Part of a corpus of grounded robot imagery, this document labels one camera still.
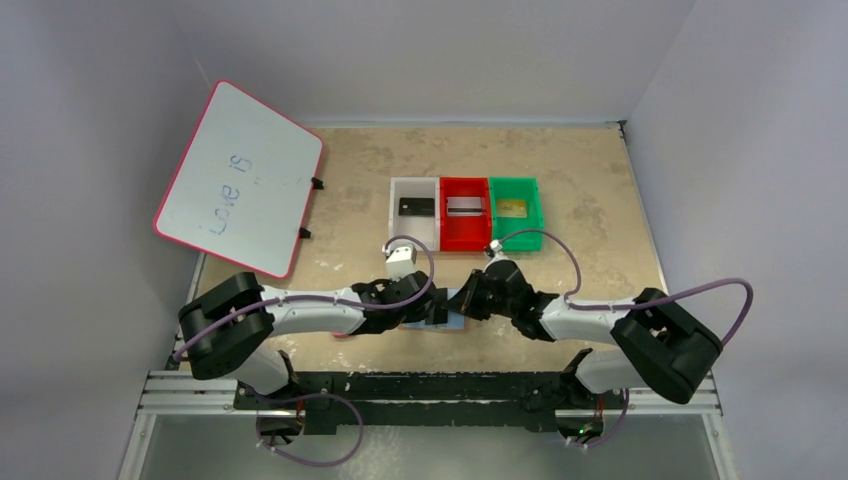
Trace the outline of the brown leather card holder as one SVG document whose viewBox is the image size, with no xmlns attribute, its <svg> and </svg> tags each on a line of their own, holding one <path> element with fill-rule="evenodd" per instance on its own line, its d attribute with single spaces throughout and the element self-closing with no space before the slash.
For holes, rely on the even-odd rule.
<svg viewBox="0 0 848 480">
<path fill-rule="evenodd" d="M 449 298 L 450 298 L 453 294 L 455 294 L 455 293 L 457 292 L 457 289 L 450 289 L 450 288 L 447 288 L 447 289 L 449 290 Z M 445 326 L 425 326 L 425 325 L 424 325 L 424 320 L 425 320 L 425 318 L 426 318 L 426 316 L 427 316 L 427 313 L 426 313 L 425 317 L 424 317 L 422 320 L 419 320 L 419 321 L 416 321 L 416 322 L 410 322 L 410 323 L 403 323 L 403 324 L 400 326 L 400 328 L 401 328 L 401 329 L 406 329 L 406 330 L 421 330 L 421 331 L 430 331 L 430 332 L 436 332 L 436 331 L 447 331 L 447 332 L 454 332 L 454 331 L 458 332 L 458 331 L 464 331 L 464 330 L 465 330 L 465 328 L 466 328 L 466 318 L 465 318 L 463 315 L 459 314 L 459 313 L 455 313 L 455 312 L 451 312 L 451 311 L 449 311 L 449 312 L 450 312 L 450 315 L 449 315 L 449 322 L 448 322 L 448 324 L 447 324 L 447 325 L 445 325 Z"/>
</svg>

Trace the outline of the white plastic bin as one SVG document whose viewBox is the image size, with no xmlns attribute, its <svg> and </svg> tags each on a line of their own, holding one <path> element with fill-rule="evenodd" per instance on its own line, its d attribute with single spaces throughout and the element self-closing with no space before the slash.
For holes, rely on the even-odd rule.
<svg viewBox="0 0 848 480">
<path fill-rule="evenodd" d="M 431 197 L 435 199 L 434 217 L 399 216 L 401 197 Z M 440 250 L 439 209 L 440 184 L 437 177 L 393 177 L 390 182 L 389 236 L 409 235 L 424 243 L 431 251 Z"/>
</svg>

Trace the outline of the red plastic bin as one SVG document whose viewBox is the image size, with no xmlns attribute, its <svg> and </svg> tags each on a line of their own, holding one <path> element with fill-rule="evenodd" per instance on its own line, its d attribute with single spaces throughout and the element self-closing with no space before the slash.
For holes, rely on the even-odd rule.
<svg viewBox="0 0 848 480">
<path fill-rule="evenodd" d="M 449 252 L 481 251 L 491 240 L 492 216 L 489 184 L 483 177 L 440 177 L 440 250 Z M 447 197 L 481 197 L 481 216 L 446 216 Z"/>
</svg>

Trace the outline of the green plastic bin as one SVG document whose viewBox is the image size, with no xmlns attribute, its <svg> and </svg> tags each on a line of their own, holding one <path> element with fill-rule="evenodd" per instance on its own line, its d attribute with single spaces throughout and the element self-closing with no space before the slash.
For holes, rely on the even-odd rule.
<svg viewBox="0 0 848 480">
<path fill-rule="evenodd" d="M 545 217 L 537 180 L 532 177 L 489 177 L 492 235 L 500 239 L 505 251 L 537 252 L 542 248 L 540 233 L 524 233 L 505 239 L 508 234 L 526 229 L 544 229 Z M 526 218 L 500 218 L 495 213 L 499 198 L 522 199 L 527 203 Z"/>
</svg>

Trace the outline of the pink framed whiteboard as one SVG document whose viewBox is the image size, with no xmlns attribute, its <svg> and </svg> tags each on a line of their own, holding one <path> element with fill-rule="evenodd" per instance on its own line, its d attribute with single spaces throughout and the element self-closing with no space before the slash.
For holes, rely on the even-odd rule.
<svg viewBox="0 0 848 480">
<path fill-rule="evenodd" d="M 324 150 L 233 83 L 215 84 L 153 220 L 160 236 L 282 279 Z"/>
</svg>

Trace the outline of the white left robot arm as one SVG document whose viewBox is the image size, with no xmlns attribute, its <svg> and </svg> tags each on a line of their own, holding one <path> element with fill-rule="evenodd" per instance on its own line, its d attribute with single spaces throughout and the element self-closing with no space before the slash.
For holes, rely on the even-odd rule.
<svg viewBox="0 0 848 480">
<path fill-rule="evenodd" d="M 288 355 L 270 349 L 267 339 L 382 334 L 433 317 L 447 299 L 447 289 L 422 271 L 317 292 L 263 286 L 255 274 L 238 273 L 180 309 L 184 344 L 173 358 L 188 362 L 197 380 L 235 379 L 284 409 L 297 399 L 298 382 Z"/>
</svg>

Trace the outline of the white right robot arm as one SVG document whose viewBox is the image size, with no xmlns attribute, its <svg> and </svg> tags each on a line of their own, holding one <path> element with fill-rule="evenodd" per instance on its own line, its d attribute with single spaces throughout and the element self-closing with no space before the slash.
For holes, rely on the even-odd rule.
<svg viewBox="0 0 848 480">
<path fill-rule="evenodd" d="M 724 349 L 716 334 L 656 288 L 612 302 L 570 301 L 535 289 L 512 260 L 473 271 L 446 307 L 474 320 L 505 317 L 531 340 L 605 344 L 603 351 L 581 351 L 565 369 L 561 392 L 576 407 L 630 388 L 686 404 Z"/>
</svg>

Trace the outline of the gold card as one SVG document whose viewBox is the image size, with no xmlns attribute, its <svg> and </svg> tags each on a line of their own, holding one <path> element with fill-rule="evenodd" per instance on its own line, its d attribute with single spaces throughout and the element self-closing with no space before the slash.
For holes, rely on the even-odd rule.
<svg viewBox="0 0 848 480">
<path fill-rule="evenodd" d="M 522 199 L 499 198 L 495 202 L 495 213 L 500 218 L 526 218 L 527 203 Z"/>
</svg>

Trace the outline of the black card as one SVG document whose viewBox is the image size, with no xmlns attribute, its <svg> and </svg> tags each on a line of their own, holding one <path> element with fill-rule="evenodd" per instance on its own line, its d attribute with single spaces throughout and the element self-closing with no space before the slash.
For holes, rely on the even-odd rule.
<svg viewBox="0 0 848 480">
<path fill-rule="evenodd" d="M 431 197 L 401 197 L 398 201 L 399 216 L 434 217 L 435 199 Z"/>
</svg>

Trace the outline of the silver striped card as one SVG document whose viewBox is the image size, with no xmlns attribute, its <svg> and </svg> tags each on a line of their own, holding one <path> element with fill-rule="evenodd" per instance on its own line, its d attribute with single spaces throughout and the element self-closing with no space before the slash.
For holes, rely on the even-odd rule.
<svg viewBox="0 0 848 480">
<path fill-rule="evenodd" d="M 447 197 L 446 216 L 469 217 L 481 216 L 484 213 L 483 199 L 481 197 Z"/>
</svg>

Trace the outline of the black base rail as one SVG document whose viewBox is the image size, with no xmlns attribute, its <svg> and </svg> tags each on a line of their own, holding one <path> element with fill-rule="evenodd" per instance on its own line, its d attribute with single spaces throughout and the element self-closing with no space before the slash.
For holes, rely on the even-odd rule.
<svg viewBox="0 0 848 480">
<path fill-rule="evenodd" d="M 290 390 L 264 396 L 239 382 L 237 410 L 299 409 L 309 435 L 342 425 L 517 427 L 531 433 L 596 434 L 621 393 L 591 394 L 565 372 L 303 371 Z"/>
</svg>

